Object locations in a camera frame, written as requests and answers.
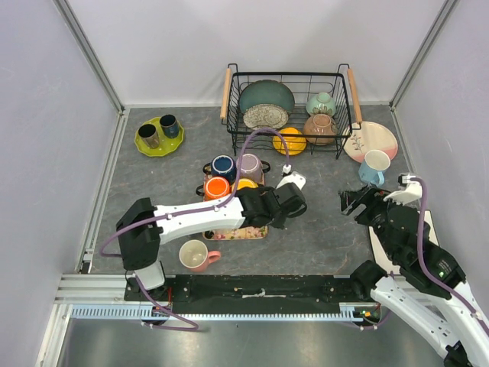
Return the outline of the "orange mug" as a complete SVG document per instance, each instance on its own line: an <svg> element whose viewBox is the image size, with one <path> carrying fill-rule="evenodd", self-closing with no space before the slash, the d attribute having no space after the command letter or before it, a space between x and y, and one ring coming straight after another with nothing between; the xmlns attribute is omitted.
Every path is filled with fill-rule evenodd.
<svg viewBox="0 0 489 367"><path fill-rule="evenodd" d="M230 184L224 177L211 177L196 188L196 194L205 201L217 200L230 193Z"/></svg>

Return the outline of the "dark blue mug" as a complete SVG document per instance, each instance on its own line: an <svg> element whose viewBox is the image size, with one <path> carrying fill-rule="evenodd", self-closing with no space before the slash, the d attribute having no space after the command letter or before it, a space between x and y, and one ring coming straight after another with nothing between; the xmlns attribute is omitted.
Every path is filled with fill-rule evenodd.
<svg viewBox="0 0 489 367"><path fill-rule="evenodd" d="M233 184L237 176L236 162L227 154L221 154L206 164L202 168L202 172L213 177L223 177L230 184Z"/></svg>

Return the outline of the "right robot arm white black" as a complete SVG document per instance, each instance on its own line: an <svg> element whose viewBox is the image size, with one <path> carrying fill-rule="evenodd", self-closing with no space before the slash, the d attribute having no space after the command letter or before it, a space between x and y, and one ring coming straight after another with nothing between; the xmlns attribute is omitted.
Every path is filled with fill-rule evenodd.
<svg viewBox="0 0 489 367"><path fill-rule="evenodd" d="M366 186L339 194L341 211L346 216L364 206L355 217L356 223L373 229L391 263L442 315L437 317L408 297L373 261L365 261L351 274L351 295L361 301L371 298L395 313L432 346L444 365L486 366L488 318L455 258L429 240L426 208L409 205L415 200L424 201L425 195L419 179L394 192Z"/></svg>

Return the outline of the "purple mug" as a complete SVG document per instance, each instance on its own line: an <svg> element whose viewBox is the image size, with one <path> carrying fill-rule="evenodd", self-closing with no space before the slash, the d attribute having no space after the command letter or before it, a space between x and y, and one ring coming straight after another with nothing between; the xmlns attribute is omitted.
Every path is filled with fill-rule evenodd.
<svg viewBox="0 0 489 367"><path fill-rule="evenodd" d="M255 154L243 154L237 162L240 164L240 178L248 178L257 184L270 170L270 164Z"/></svg>

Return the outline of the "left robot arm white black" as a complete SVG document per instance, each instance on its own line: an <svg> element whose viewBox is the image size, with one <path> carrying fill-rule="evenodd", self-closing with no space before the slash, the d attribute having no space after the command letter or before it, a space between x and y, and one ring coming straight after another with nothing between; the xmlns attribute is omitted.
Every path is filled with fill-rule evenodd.
<svg viewBox="0 0 489 367"><path fill-rule="evenodd" d="M295 173L277 187L246 187L221 199L182 206L154 206L144 198L130 208L113 235L119 243L123 266L133 272L141 292L150 300L167 294L159 246L198 232L272 226L283 229L289 218L302 215L306 200L305 178Z"/></svg>

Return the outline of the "yellow mug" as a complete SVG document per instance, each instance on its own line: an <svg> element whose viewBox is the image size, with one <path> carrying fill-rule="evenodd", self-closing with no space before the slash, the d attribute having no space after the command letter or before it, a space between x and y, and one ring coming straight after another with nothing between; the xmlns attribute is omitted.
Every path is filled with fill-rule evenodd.
<svg viewBox="0 0 489 367"><path fill-rule="evenodd" d="M238 190L242 190L244 188L258 188L260 186L261 186L261 183L256 183L249 178L241 178L241 179L239 179L233 183L233 185L231 187L231 191L234 191L234 190L238 191Z"/></svg>

